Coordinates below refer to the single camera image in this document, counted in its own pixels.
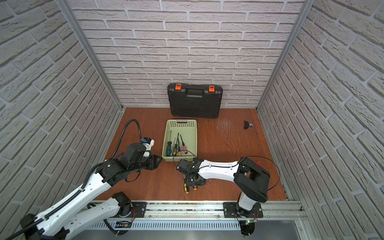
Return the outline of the black plastic tool case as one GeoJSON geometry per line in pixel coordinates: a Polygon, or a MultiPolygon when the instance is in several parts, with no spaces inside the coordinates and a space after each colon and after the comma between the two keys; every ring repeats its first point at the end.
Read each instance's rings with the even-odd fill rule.
{"type": "Polygon", "coordinates": [[[172,83],[167,90],[173,116],[218,118],[223,97],[221,86],[172,83]]]}

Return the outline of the aluminium front rail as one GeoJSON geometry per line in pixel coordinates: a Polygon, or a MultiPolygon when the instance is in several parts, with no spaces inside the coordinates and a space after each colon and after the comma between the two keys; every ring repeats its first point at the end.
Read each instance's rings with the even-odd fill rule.
{"type": "Polygon", "coordinates": [[[261,204],[264,217],[225,218],[223,201],[147,201],[144,218],[109,218],[116,231],[183,231],[227,230],[236,231],[251,224],[265,221],[292,222],[302,231],[308,217],[298,201],[268,201],[261,204]]]}

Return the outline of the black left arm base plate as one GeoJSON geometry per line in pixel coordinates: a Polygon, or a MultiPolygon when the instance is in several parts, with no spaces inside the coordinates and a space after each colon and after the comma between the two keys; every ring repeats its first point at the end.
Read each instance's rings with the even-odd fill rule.
{"type": "Polygon", "coordinates": [[[129,207],[124,207],[114,216],[114,218],[144,218],[147,202],[132,202],[129,207]]]}

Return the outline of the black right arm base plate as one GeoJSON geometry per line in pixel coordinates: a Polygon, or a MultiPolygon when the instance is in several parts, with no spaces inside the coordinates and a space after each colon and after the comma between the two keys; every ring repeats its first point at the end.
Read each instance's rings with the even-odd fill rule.
{"type": "Polygon", "coordinates": [[[261,219],[264,217],[262,206],[256,202],[250,212],[237,208],[237,202],[224,202],[223,210],[225,218],[251,218],[261,219]]]}

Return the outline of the pink handle screwdriver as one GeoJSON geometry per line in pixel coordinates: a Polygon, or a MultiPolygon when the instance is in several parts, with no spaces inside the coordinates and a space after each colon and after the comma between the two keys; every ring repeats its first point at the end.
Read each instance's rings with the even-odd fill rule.
{"type": "Polygon", "coordinates": [[[182,147],[183,147],[182,152],[183,152],[184,154],[187,154],[187,153],[188,153],[188,150],[187,150],[187,147],[186,147],[186,145],[185,145],[185,143],[184,143],[184,141],[183,141],[182,135],[180,135],[180,139],[181,139],[182,147]]]}

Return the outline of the aluminium corner frame post left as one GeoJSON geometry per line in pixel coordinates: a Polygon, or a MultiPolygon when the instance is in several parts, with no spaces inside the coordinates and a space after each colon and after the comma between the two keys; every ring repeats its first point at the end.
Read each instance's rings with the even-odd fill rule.
{"type": "Polygon", "coordinates": [[[82,45],[86,55],[90,59],[92,65],[94,66],[96,72],[98,73],[99,77],[101,78],[103,84],[105,85],[107,91],[109,92],[112,100],[114,101],[117,108],[122,111],[124,109],[122,103],[120,102],[106,72],[104,71],[94,49],[91,46],[91,43],[89,42],[85,32],[83,31],[79,21],[77,20],[73,10],[71,9],[70,4],[68,1],[65,0],[57,0],[57,4],[59,8],[61,9],[63,15],[67,19],[68,23],[70,24],[75,36],[78,38],[80,44],[82,45]]]}

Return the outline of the aluminium corner frame post right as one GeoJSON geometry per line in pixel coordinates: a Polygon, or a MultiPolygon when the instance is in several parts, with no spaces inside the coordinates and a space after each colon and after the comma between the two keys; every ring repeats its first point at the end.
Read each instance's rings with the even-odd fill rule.
{"type": "Polygon", "coordinates": [[[300,31],[301,31],[301,29],[302,29],[302,27],[303,27],[303,25],[307,19],[307,16],[309,15],[309,13],[313,7],[314,2],[315,2],[315,0],[304,1],[304,4],[303,4],[302,9],[298,15],[298,18],[297,18],[295,24],[293,25],[292,31],[291,31],[284,47],[283,47],[283,50],[282,50],[282,52],[279,56],[279,59],[278,59],[276,65],[273,69],[273,72],[271,74],[271,77],[268,80],[267,85],[263,91],[262,97],[261,97],[258,105],[256,106],[257,112],[261,109],[263,102],[266,100],[268,92],[271,89],[274,81],[276,80],[277,74],[279,73],[281,67],[283,66],[286,58],[288,57],[288,55],[291,51],[291,48],[293,47],[295,40],[296,40],[298,34],[300,33],[300,31]]]}

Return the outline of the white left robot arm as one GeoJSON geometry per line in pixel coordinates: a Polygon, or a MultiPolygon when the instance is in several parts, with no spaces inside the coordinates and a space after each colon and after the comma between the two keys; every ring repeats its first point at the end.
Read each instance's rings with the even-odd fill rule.
{"type": "Polygon", "coordinates": [[[140,137],[139,142],[129,145],[123,153],[114,152],[108,160],[92,167],[84,182],[55,205],[37,215],[24,216],[21,230],[8,238],[24,235],[27,240],[69,240],[111,217],[131,218],[131,224],[145,209],[136,210],[123,192],[99,205],[92,201],[120,181],[126,181],[130,174],[157,169],[162,158],[151,153],[154,143],[151,138],[140,137]]]}

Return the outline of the green black handle screwdriver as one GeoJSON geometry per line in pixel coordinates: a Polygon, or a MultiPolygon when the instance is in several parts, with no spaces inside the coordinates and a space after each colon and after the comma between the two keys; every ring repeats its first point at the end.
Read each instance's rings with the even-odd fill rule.
{"type": "Polygon", "coordinates": [[[169,140],[167,142],[166,156],[170,157],[172,154],[172,141],[171,141],[172,131],[169,134],[169,140]]]}

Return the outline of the aluminium corner frame post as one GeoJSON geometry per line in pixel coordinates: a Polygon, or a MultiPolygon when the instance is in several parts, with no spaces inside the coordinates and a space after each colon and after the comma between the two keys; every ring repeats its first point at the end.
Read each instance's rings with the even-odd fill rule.
{"type": "Polygon", "coordinates": [[[92,65],[94,66],[96,72],[98,73],[99,77],[101,78],[103,84],[105,85],[107,91],[109,92],[112,100],[114,101],[117,108],[122,111],[124,109],[122,103],[120,102],[106,72],[104,71],[94,49],[91,46],[91,43],[89,42],[85,32],[83,31],[79,21],[77,20],[73,10],[71,9],[70,4],[68,1],[65,0],[57,0],[57,4],[59,8],[61,9],[63,15],[67,19],[68,23],[70,24],[75,36],[78,38],[80,44],[82,45],[86,55],[90,59],[92,65]]]}
{"type": "Polygon", "coordinates": [[[304,4],[303,4],[302,9],[298,15],[298,18],[297,18],[295,24],[293,25],[292,31],[291,31],[284,47],[283,47],[283,50],[282,50],[282,52],[279,56],[279,59],[278,59],[276,65],[273,69],[273,72],[271,74],[271,77],[268,80],[267,85],[263,91],[262,97],[261,97],[258,105],[256,106],[257,112],[261,109],[263,102],[266,100],[268,92],[271,89],[274,81],[276,80],[277,74],[279,73],[281,67],[283,66],[286,58],[288,57],[288,55],[291,51],[291,48],[293,47],[295,40],[296,40],[298,34],[300,33],[300,31],[301,31],[301,29],[302,29],[302,27],[303,27],[303,25],[307,19],[307,16],[309,15],[309,13],[313,7],[314,2],[315,2],[315,0],[304,1],[304,4]]]}

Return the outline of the small black round object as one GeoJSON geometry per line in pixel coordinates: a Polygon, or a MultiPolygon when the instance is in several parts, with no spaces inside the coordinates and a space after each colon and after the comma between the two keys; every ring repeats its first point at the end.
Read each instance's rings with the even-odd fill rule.
{"type": "Polygon", "coordinates": [[[250,123],[248,121],[244,121],[244,129],[252,129],[254,127],[253,123],[250,123]]]}

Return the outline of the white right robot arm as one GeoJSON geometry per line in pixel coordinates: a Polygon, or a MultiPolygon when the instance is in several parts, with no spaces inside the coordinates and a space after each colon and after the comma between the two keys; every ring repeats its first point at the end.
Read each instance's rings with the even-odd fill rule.
{"type": "Polygon", "coordinates": [[[237,215],[245,217],[255,216],[253,209],[256,203],[265,203],[268,200],[270,173],[260,164],[249,157],[243,157],[237,162],[223,163],[195,159],[192,162],[179,161],[177,171],[184,176],[184,190],[189,187],[196,189],[204,186],[206,180],[217,179],[236,184],[240,196],[236,203],[237,215]]]}

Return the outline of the clear purple handle screwdriver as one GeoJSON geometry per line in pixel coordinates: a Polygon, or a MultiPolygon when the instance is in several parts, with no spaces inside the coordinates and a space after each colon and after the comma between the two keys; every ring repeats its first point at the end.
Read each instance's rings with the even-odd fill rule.
{"type": "Polygon", "coordinates": [[[181,144],[180,144],[180,140],[177,139],[177,149],[178,149],[178,157],[181,157],[182,156],[182,150],[181,150],[181,144]]]}

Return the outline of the orange handle screwdriver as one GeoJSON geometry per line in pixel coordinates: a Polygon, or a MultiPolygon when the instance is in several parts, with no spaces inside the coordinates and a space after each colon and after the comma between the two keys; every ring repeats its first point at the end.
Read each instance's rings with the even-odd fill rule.
{"type": "Polygon", "coordinates": [[[177,139],[179,139],[179,135],[177,135],[176,139],[175,139],[175,142],[174,142],[174,147],[173,147],[173,156],[176,157],[178,156],[177,153],[178,153],[178,149],[177,149],[177,139]]]}

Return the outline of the green perforated plastic bin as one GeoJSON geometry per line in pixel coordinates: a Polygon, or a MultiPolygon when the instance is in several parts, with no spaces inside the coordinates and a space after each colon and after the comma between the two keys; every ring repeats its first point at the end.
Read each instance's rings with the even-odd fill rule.
{"type": "Polygon", "coordinates": [[[175,119],[168,120],[166,123],[165,136],[164,136],[164,144],[162,149],[162,158],[166,162],[178,162],[181,159],[185,159],[189,162],[193,160],[193,158],[197,155],[198,150],[198,130],[197,130],[197,121],[196,120],[184,120],[184,119],[175,119]],[[169,140],[169,134],[172,131],[171,141],[172,141],[172,154],[170,157],[166,156],[167,142],[169,140]],[[187,147],[188,153],[184,154],[182,152],[181,157],[173,156],[173,147],[174,142],[177,135],[182,135],[183,141],[187,147]]]}

